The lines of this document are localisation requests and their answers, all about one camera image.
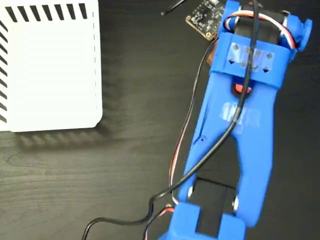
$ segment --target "wooden surface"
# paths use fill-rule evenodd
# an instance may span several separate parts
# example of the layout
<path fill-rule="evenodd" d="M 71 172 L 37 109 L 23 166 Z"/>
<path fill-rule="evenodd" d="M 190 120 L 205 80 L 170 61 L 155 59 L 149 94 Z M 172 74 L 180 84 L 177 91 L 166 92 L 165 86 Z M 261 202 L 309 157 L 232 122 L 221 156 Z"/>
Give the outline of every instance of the wooden surface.
<path fill-rule="evenodd" d="M 88 130 L 0 133 L 0 239 L 79 240 L 94 217 L 133 220 L 167 186 L 174 145 L 187 113 L 194 76 L 208 42 L 184 19 L 187 1 L 161 17 L 171 0 L 100 1 L 104 114 Z M 248 240 L 319 239 L 320 47 L 318 0 L 264 0 L 315 22 L 307 50 L 287 70 L 275 105 L 274 169 L 258 226 Z M 180 176 L 208 79 L 183 144 Z M 232 141 L 200 175 L 235 186 Z M 157 203 L 160 209 L 170 198 Z M 169 216 L 150 230 L 155 240 Z M 140 240 L 143 226 L 99 224 L 89 240 Z"/>

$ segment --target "black cable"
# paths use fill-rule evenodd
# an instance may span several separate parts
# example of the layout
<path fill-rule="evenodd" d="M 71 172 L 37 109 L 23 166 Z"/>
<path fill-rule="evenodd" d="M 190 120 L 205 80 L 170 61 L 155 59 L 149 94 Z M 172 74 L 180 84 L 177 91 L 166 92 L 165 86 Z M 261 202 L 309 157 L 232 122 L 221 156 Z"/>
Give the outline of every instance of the black cable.
<path fill-rule="evenodd" d="M 147 232 L 148 232 L 148 230 L 149 230 L 149 227 L 151 226 L 151 224 L 155 221 L 155 220 L 157 220 L 159 217 L 161 217 L 163 214 L 165 214 L 166 212 L 164 212 L 164 211 L 166 211 L 166 210 L 168 210 L 168 209 L 173 209 L 174 210 L 174 208 L 171 206 L 171 207 L 169 207 L 169 206 L 166 206 L 165 208 L 163 208 L 160 212 L 158 212 L 153 218 L 151 218 L 150 219 L 150 221 L 148 222 L 148 224 L 145 226 L 145 228 L 144 228 L 144 231 L 143 231 L 143 240 L 146 240 L 146 235 L 147 235 Z"/>
<path fill-rule="evenodd" d="M 243 83 L 243 90 L 238 102 L 238 106 L 235 110 L 234 116 L 232 118 L 232 121 L 229 125 L 229 127 L 226 129 L 224 134 L 218 139 L 218 141 L 214 144 L 214 146 L 205 154 L 202 159 L 194 165 L 194 167 L 187 173 L 185 174 L 177 183 L 173 184 L 171 187 L 168 187 L 167 189 L 153 195 L 149 199 L 149 210 L 146 214 L 141 219 L 138 220 L 120 220 L 120 219 L 115 219 L 115 218 L 109 218 L 109 217 L 99 217 L 96 219 L 93 219 L 89 224 L 86 226 L 85 231 L 82 236 L 82 240 L 86 240 L 88 233 L 90 231 L 90 228 L 100 222 L 105 222 L 105 223 L 111 223 L 111 224 L 116 224 L 116 225 L 122 225 L 122 226 L 135 226 L 135 225 L 140 225 L 145 222 L 147 222 L 149 219 L 151 219 L 153 212 L 154 212 L 154 203 L 155 201 L 162 199 L 164 196 L 170 194 L 172 191 L 176 190 L 179 188 L 186 180 L 188 180 L 196 171 L 201 168 L 210 158 L 212 154 L 214 154 L 221 146 L 222 144 L 227 140 L 227 138 L 231 135 L 233 129 L 237 125 L 237 121 L 242 113 L 244 104 L 245 104 L 245 97 L 246 93 L 249 88 L 249 83 L 250 83 L 250 77 L 251 77 L 251 72 L 252 72 L 252 64 L 253 64 L 253 59 L 254 59 L 254 52 L 256 48 L 256 43 L 257 43 L 257 38 L 258 38 L 258 29 L 259 29 L 259 5 L 257 0 L 253 0 L 253 13 L 254 13 L 254 21 L 253 21 L 253 27 L 252 27 L 252 37 L 251 37 L 251 42 L 250 42 L 250 52 L 249 52 L 249 57 L 248 57 L 248 64 L 246 66 L 245 70 L 245 76 L 244 76 L 244 83 Z"/>
<path fill-rule="evenodd" d="M 208 53 L 210 52 L 210 49 L 212 48 L 212 46 L 216 43 L 216 41 L 218 40 L 218 38 L 216 38 L 215 40 L 213 40 L 211 42 L 211 44 L 208 46 L 208 48 L 206 49 L 201 61 L 200 61 L 200 64 L 199 64 L 199 67 L 198 67 L 198 71 L 196 73 L 196 76 L 195 76 L 195 79 L 194 79 L 194 83 L 193 83 L 193 88 L 192 88 L 192 95 L 191 95 L 191 102 L 190 102 L 190 105 L 189 105 L 189 109 L 188 109 L 188 112 L 186 114 L 186 117 L 185 117 L 185 120 L 184 120 L 184 123 L 182 125 L 182 128 L 181 128 L 181 132 L 180 132 L 180 136 L 179 136 L 179 139 L 175 145 L 175 150 L 174 150 L 174 154 L 176 154 L 176 151 L 177 151 L 177 148 L 178 148 L 178 144 L 179 144 L 179 141 L 181 140 L 181 138 L 183 137 L 183 130 L 184 128 L 187 126 L 188 124 L 188 119 L 190 117 L 190 115 L 192 114 L 192 111 L 193 111 L 193 108 L 194 108 L 194 104 L 195 104 L 195 98 L 196 98 L 196 91 L 197 91 L 197 88 L 198 88 L 198 82 L 199 82 L 199 77 L 200 77 L 200 72 L 201 72 L 201 69 L 203 67 L 203 64 L 206 60 L 206 57 L 208 55 Z M 171 187 L 171 167 L 170 167 L 170 172 L 169 172 L 169 187 Z M 171 196 L 174 198 L 174 191 L 171 192 Z"/>
<path fill-rule="evenodd" d="M 177 7 L 179 7 L 181 4 L 183 4 L 186 0 L 178 0 L 175 4 L 169 6 L 165 11 L 161 12 L 161 16 L 167 15 L 171 13 L 173 10 L 175 10 Z"/>

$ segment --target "electronic board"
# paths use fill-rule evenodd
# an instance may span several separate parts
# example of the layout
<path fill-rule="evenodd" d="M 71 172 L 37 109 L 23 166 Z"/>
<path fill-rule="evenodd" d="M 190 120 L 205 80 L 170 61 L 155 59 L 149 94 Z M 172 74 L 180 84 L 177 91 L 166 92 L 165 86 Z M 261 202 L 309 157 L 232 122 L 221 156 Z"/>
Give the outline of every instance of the electronic board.
<path fill-rule="evenodd" d="M 213 40 L 220 26 L 225 4 L 219 0 L 203 0 L 185 21 L 207 40 Z"/>

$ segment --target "blue 3d-printed robot arm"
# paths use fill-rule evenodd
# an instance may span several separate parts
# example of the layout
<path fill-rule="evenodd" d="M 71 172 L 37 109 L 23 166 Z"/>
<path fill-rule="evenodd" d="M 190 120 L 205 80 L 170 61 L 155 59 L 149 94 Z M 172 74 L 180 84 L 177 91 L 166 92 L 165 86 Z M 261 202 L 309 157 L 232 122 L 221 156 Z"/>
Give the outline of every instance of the blue 3d-printed robot arm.
<path fill-rule="evenodd" d="M 221 19 L 219 41 L 210 69 L 198 122 L 184 169 L 186 174 L 215 144 L 229 126 L 238 99 L 232 86 L 242 84 L 247 67 L 250 39 L 227 32 L 224 20 L 236 12 L 240 3 L 229 0 Z M 273 163 L 273 113 L 278 89 L 288 63 L 308 43 L 312 21 L 301 23 L 294 15 L 283 23 L 291 32 L 297 48 L 290 49 L 284 36 L 279 45 L 257 41 L 248 98 L 232 135 L 236 139 L 241 169 L 234 205 L 234 215 L 223 214 L 218 240 L 243 240 L 246 227 L 254 227 L 262 210 Z M 197 233 L 200 207 L 187 203 L 196 176 L 180 188 L 168 232 L 160 240 L 215 240 Z"/>

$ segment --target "blue robot link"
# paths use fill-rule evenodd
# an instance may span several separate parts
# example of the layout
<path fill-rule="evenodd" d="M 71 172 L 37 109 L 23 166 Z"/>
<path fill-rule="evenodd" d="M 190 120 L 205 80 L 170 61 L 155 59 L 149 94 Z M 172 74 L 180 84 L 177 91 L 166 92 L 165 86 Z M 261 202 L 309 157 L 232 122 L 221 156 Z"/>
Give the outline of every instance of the blue robot link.
<path fill-rule="evenodd" d="M 230 33 L 224 20 L 240 9 L 240 3 L 229 0 L 219 28 L 219 41 L 209 73 L 209 82 L 198 117 L 188 159 L 187 173 L 204 156 L 232 119 L 238 99 L 231 86 L 241 84 L 248 61 L 250 39 Z M 301 23 L 294 15 L 283 23 L 291 32 L 296 49 L 290 49 L 284 36 L 278 45 L 263 41 L 256 44 L 251 84 L 242 115 L 232 135 L 237 141 L 240 179 L 236 190 L 234 215 L 223 214 L 217 238 L 197 232 L 200 207 L 187 203 L 188 192 L 195 183 L 193 175 L 180 188 L 168 232 L 159 240 L 243 240 L 246 227 L 259 220 L 273 163 L 273 112 L 275 97 L 282 86 L 288 63 L 306 47 L 312 21 Z"/>

